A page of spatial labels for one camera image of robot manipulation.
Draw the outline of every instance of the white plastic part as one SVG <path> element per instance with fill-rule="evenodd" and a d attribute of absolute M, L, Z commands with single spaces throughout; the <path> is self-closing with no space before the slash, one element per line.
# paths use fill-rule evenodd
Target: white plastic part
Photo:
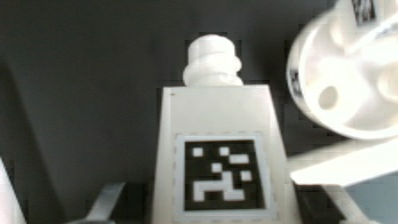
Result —
<path fill-rule="evenodd" d="M 289 159 L 297 184 L 348 187 L 398 171 L 398 138 L 352 140 Z"/>
<path fill-rule="evenodd" d="M 0 159 L 0 223 L 27 224 L 2 159 Z"/>
<path fill-rule="evenodd" d="M 238 78 L 241 63 L 234 45 L 218 35 L 202 36 L 188 47 L 188 66 L 183 71 L 186 86 L 241 86 Z"/>
<path fill-rule="evenodd" d="M 261 180 L 265 181 L 266 209 L 185 211 L 185 184 L 181 180 L 185 175 L 185 142 L 231 140 L 254 140 L 256 142 L 254 148 L 257 150 L 259 172 L 263 173 Z M 238 154 L 227 147 L 220 147 L 213 153 L 222 158 L 226 156 L 226 159 L 231 155 Z M 222 224 L 300 224 L 295 191 L 286 165 L 268 87 L 165 88 L 153 224 L 211 224 L 215 222 Z M 243 173 L 243 179 L 247 181 L 252 178 L 250 175 L 254 174 Z M 226 199 L 241 200 L 241 197 L 229 194 Z"/>
<path fill-rule="evenodd" d="M 289 53 L 288 84 L 307 117 L 350 138 L 398 135 L 398 1 L 339 0 Z"/>

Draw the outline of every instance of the white platform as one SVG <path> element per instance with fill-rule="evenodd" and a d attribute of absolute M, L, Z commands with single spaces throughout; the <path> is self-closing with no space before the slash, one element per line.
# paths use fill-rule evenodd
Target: white platform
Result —
<path fill-rule="evenodd" d="M 185 138 L 254 139 L 259 172 L 261 175 L 266 174 L 261 176 L 263 187 L 268 184 L 263 189 L 265 210 L 185 211 L 185 185 L 181 183 L 185 172 L 181 139 Z M 222 156 L 229 156 L 229 164 L 233 162 L 249 162 L 245 154 L 229 154 L 227 149 L 222 147 L 218 153 Z M 194 148 L 190 155 L 201 157 L 204 151 Z M 210 169 L 224 174 L 224 168 L 217 163 L 210 165 Z M 222 181 L 229 180 L 227 175 L 226 172 Z M 250 181 L 250 172 L 241 172 L 240 176 L 241 181 Z M 238 191 L 231 192 L 229 199 L 240 200 Z M 163 89 L 151 223 L 202 224 L 213 222 L 224 224 L 236 222 L 241 224 L 300 224 L 268 86 L 178 87 Z"/>

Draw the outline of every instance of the hole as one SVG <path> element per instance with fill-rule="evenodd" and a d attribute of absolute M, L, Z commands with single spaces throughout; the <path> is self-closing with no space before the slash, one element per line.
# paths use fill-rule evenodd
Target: hole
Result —
<path fill-rule="evenodd" d="M 318 99 L 320 108 L 323 110 L 332 109 L 336 102 L 337 102 L 337 90 L 332 86 L 329 86 L 320 93 L 320 99 Z"/>

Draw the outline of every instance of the white base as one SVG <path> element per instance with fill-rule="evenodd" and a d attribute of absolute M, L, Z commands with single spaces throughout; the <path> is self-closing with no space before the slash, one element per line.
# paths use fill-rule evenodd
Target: white base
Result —
<path fill-rule="evenodd" d="M 183 172 L 178 142 L 185 136 L 186 138 L 247 136 L 257 139 L 259 172 L 266 173 L 265 179 L 270 184 L 270 189 L 265 189 L 270 195 L 265 198 L 272 200 L 272 208 L 268 207 L 270 210 L 265 212 L 256 209 L 254 211 L 222 210 L 220 213 L 210 211 L 215 215 L 208 216 L 204 211 L 190 219 L 186 212 L 178 210 L 183 203 L 183 191 L 176 190 L 183 189 L 176 178 Z M 194 151 L 194 154 L 201 156 L 201 150 Z M 236 159 L 241 163 L 245 160 L 243 156 Z M 238 221 L 241 224 L 300 224 L 286 165 L 268 86 L 165 88 L 151 223 L 233 224 Z"/>
<path fill-rule="evenodd" d="M 0 158 L 0 223 L 27 224 Z"/>

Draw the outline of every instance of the dark surface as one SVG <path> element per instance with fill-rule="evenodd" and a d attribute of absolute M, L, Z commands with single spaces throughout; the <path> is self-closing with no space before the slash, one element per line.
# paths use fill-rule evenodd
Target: dark surface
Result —
<path fill-rule="evenodd" d="M 346 217 L 320 185 L 295 185 L 302 224 L 339 224 Z"/>
<path fill-rule="evenodd" d="M 42 211 L 30 224 L 78 219 L 105 183 L 153 181 L 160 88 L 181 85 L 186 46 L 206 33 L 236 43 L 245 83 L 270 84 L 288 155 L 341 140 L 302 116 L 284 80 L 297 33 L 332 4 L 0 1 L 0 156 L 25 211 Z"/>

